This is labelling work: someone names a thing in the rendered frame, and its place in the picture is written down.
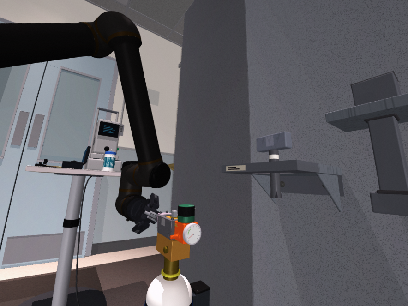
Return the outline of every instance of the glass panel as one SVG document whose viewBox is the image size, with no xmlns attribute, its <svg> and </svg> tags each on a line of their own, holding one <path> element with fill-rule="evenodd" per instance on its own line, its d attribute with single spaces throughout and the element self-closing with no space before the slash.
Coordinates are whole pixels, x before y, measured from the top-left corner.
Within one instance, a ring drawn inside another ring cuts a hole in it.
<svg viewBox="0 0 408 306">
<path fill-rule="evenodd" d="M 98 92 L 98 79 L 61 70 L 40 159 L 82 161 Z"/>
<path fill-rule="evenodd" d="M 0 152 L 8 139 L 27 66 L 0 69 Z"/>
</svg>

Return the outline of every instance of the white tabletop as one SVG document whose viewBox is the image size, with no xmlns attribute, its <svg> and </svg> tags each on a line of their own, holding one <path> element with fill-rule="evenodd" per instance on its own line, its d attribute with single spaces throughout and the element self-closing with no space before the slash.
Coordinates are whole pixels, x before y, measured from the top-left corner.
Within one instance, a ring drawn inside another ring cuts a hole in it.
<svg viewBox="0 0 408 306">
<path fill-rule="evenodd" d="M 100 170 L 84 170 L 84 169 L 67 169 L 67 168 L 52 168 L 52 167 L 37 167 L 33 165 L 27 165 L 26 171 L 29 172 L 42 172 L 42 173 L 54 173 L 65 175 L 91 175 L 93 177 L 120 177 L 120 171 L 100 171 Z"/>
</svg>

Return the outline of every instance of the display screen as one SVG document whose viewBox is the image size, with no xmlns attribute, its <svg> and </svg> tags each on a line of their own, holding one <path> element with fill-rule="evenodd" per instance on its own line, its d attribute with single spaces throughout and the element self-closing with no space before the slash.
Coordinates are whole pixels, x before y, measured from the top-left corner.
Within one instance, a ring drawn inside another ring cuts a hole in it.
<svg viewBox="0 0 408 306">
<path fill-rule="evenodd" d="M 119 137 L 119 125 L 115 123 L 103 122 L 99 124 L 98 135 L 108 137 Z"/>
</svg>

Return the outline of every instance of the floor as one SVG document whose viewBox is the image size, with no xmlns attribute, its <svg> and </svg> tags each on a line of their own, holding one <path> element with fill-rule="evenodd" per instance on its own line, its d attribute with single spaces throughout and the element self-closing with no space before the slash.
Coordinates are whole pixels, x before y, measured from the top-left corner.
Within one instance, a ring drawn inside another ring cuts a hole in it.
<svg viewBox="0 0 408 306">
<path fill-rule="evenodd" d="M 18 306 L 54 289 L 58 262 L 0 270 L 0 306 Z M 70 287 L 75 287 L 76 260 Z M 144 305 L 147 289 L 163 268 L 156 246 L 78 260 L 78 286 L 103 291 L 108 306 Z"/>
</svg>

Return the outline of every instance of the black cable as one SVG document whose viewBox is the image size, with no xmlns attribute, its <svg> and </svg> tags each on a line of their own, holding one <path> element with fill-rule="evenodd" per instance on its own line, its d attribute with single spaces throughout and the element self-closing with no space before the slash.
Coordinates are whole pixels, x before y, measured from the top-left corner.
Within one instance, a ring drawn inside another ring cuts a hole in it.
<svg viewBox="0 0 408 306">
<path fill-rule="evenodd" d="M 79 257 L 79 242 L 81 241 L 81 222 L 82 222 L 82 206 L 84 205 L 84 197 L 85 197 L 85 190 L 86 190 L 86 185 L 88 184 L 89 180 L 92 178 L 92 176 L 90 176 L 88 178 L 88 180 L 86 181 L 85 187 L 84 187 L 84 192 L 82 194 L 82 202 L 81 202 L 81 212 L 79 215 L 79 232 L 78 232 L 78 251 L 77 251 L 77 269 L 75 271 L 75 292 L 77 294 L 77 303 L 78 306 L 80 306 L 79 304 L 79 300 L 78 300 L 78 257 Z"/>
<path fill-rule="evenodd" d="M 14 189 L 16 188 L 16 182 L 17 182 L 18 172 L 20 171 L 21 160 L 23 159 L 23 153 L 24 153 L 25 143 L 27 142 L 28 132 L 30 131 L 31 121 L 33 120 L 34 110 L 35 110 L 35 108 L 36 108 L 38 95 L 40 94 L 40 89 L 41 89 L 41 85 L 42 85 L 42 80 L 44 79 L 45 70 L 47 69 L 47 64 L 48 64 L 48 61 L 47 61 L 47 63 L 45 64 L 44 72 L 42 73 L 42 78 L 41 78 L 41 82 L 40 82 L 40 87 L 38 87 L 38 92 L 37 92 L 36 101 L 34 102 L 33 112 L 31 112 L 31 118 L 30 118 L 30 122 L 29 122 L 29 124 L 28 124 L 27 134 L 25 135 L 23 150 L 21 151 L 20 162 L 18 163 L 18 168 L 17 168 L 17 173 L 16 173 L 16 179 L 14 179 L 14 185 L 13 185 L 13 190 L 12 190 L 12 196 L 10 197 L 10 203 L 9 203 L 9 205 L 8 205 L 8 210 L 7 210 L 7 215 L 6 215 L 6 221 L 4 222 L 3 235 L 1 236 L 1 241 L 0 241 L 0 251 L 1 251 L 1 246 L 3 245 L 4 233 L 6 232 L 7 219 L 8 219 L 8 215 L 9 215 L 9 213 L 10 213 L 10 207 L 11 207 L 11 205 L 12 205 L 12 199 L 13 199 L 13 195 L 14 195 Z"/>
</svg>

